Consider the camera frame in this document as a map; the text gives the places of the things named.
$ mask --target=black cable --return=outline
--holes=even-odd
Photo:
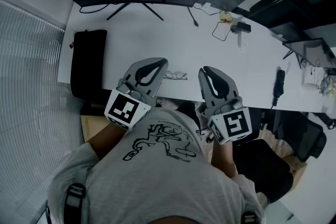
[[[196,22],[196,20],[195,20],[193,14],[191,13],[190,8],[189,8],[189,7],[187,7],[187,8],[188,8],[188,10],[189,10],[189,13],[190,13],[192,19],[194,20],[194,25],[195,25],[196,27],[198,27],[198,23]]]
[[[45,213],[46,213],[47,223],[48,223],[48,224],[51,224],[50,209],[49,209],[49,207],[48,207],[48,201],[46,202],[46,210],[45,210]]]
[[[229,23],[229,22],[232,22],[232,20],[230,20],[230,21],[228,21],[228,22],[218,22],[217,25],[216,25],[216,28],[212,31],[212,36],[215,37],[215,38],[217,38],[217,39],[219,39],[220,41],[225,41],[226,38],[227,38],[227,36],[228,36],[229,33],[231,32],[232,27],[230,27],[229,32],[227,32],[227,34],[226,34],[226,36],[225,36],[225,39],[220,39],[220,38],[216,37],[216,36],[214,35],[214,32],[216,31],[216,29],[217,29],[217,27],[218,27],[219,24]]]
[[[213,16],[213,15],[216,15],[216,14],[219,14],[219,13],[221,13],[223,10],[220,10],[220,12],[216,12],[216,13],[212,13],[212,14],[209,14],[208,12],[206,12],[205,10],[203,10],[203,9],[201,9],[201,8],[196,8],[196,9],[200,9],[200,10],[202,10],[202,11],[204,11],[207,15],[209,15],[209,16]]]
[[[206,129],[208,129],[208,127],[202,128],[202,129],[198,129],[198,130],[196,130],[196,133],[200,133],[202,135],[202,131],[205,131]]]
[[[210,144],[213,140],[214,140],[214,136],[213,137],[208,137],[207,139],[206,139],[206,142],[208,143],[208,144]]]
[[[99,11],[105,9],[108,5],[109,5],[109,4],[107,4],[105,7],[101,8],[101,9],[95,10],[95,11],[93,11],[93,12],[82,12],[82,8],[83,8],[83,7],[81,7],[81,8],[79,9],[79,12],[80,12],[80,13],[83,13],[83,14],[95,13],[95,12],[99,12]]]

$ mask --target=backpack strap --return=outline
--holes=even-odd
[[[86,197],[86,176],[88,169],[80,169],[75,175],[75,182],[67,190],[64,204],[64,224],[87,224],[89,199]]]
[[[241,224],[259,224],[258,218],[253,212],[245,212],[241,218]]]

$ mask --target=black graphic print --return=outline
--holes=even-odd
[[[181,141],[181,135],[185,135],[187,137],[188,144],[184,148],[175,148],[175,150],[171,149],[169,140]],[[148,137],[136,139],[132,146],[134,150],[128,152],[123,160],[130,161],[143,149],[144,146],[153,146],[157,143],[162,143],[168,157],[189,163],[190,160],[188,158],[196,157],[196,153],[188,150],[190,141],[193,141],[193,138],[188,133],[181,132],[178,128],[165,126],[163,124],[151,124],[150,128],[148,128]]]

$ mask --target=monitor stand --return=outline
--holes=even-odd
[[[111,19],[115,14],[117,14],[119,11],[121,11],[122,9],[126,8],[128,5],[130,5],[130,2],[123,4],[122,6],[120,6],[110,17],[108,17],[106,20]],[[149,9],[152,13],[154,13],[160,20],[163,20],[162,17],[157,14],[154,10],[152,10],[147,4],[142,3],[142,5],[144,5],[147,9]]]
[[[290,56],[290,55],[293,54],[293,53],[294,53],[293,50],[289,50],[289,51],[287,52],[287,54],[283,57],[283,60],[285,60],[288,56]],[[302,68],[301,68],[301,64],[302,64],[302,62],[303,62],[303,58],[301,58],[301,61],[300,61],[299,56],[298,56],[297,54],[295,54],[295,56],[296,56],[296,59],[297,59],[298,62],[299,62],[299,67],[300,67],[300,69],[302,69]]]

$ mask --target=person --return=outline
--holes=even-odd
[[[51,215],[63,223],[68,187],[85,170],[87,223],[265,223],[254,183],[238,175],[232,144],[216,140],[209,163],[193,103],[152,108],[136,127],[110,123],[75,150],[48,191]]]

